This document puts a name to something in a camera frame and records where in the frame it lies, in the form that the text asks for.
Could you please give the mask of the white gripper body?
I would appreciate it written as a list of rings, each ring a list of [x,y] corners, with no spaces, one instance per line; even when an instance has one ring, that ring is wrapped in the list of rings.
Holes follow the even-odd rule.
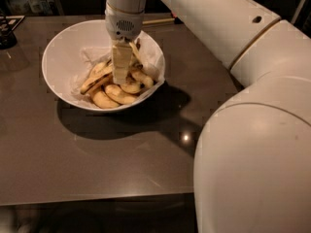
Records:
[[[135,40],[141,32],[143,18],[143,13],[126,13],[106,4],[106,29],[114,41]]]

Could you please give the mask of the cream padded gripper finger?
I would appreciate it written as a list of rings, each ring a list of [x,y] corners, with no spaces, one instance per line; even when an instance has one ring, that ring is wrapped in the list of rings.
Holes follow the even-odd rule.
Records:
[[[112,45],[113,81],[116,84],[126,82],[129,63],[133,50],[125,39],[116,40]]]

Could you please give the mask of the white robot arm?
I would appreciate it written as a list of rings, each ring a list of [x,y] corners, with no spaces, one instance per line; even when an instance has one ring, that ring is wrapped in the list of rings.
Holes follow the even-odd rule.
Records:
[[[135,38],[146,0],[106,0],[112,38]],[[199,233],[311,233],[310,40],[252,0],[161,0],[242,90],[195,151]]]

